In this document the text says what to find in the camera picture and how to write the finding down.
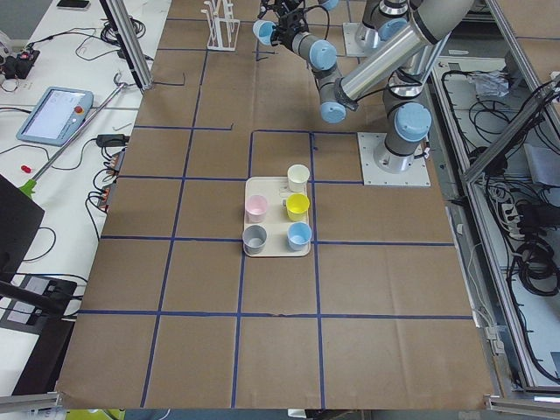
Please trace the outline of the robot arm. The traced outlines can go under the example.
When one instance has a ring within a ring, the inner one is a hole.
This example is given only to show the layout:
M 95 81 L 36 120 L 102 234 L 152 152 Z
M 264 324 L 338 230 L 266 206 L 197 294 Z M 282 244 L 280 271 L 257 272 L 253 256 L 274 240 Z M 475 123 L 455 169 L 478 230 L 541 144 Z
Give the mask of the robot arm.
M 261 1 L 253 23 L 255 37 L 266 46 L 284 46 L 295 52 L 296 40 L 309 32 L 307 15 L 322 10 L 327 17 L 337 1 Z M 367 1 L 359 23 L 342 25 L 346 55 L 366 57 L 408 23 L 413 7 L 407 1 Z
M 431 112 L 418 101 L 445 40 L 473 7 L 470 1 L 368 1 L 353 40 L 367 57 L 342 74 L 336 48 L 310 32 L 302 1 L 263 1 L 253 33 L 265 45 L 284 46 L 311 67 L 327 123 L 340 123 L 360 100 L 383 94 L 388 119 L 385 139 L 374 150 L 377 166 L 407 171 L 431 128 Z

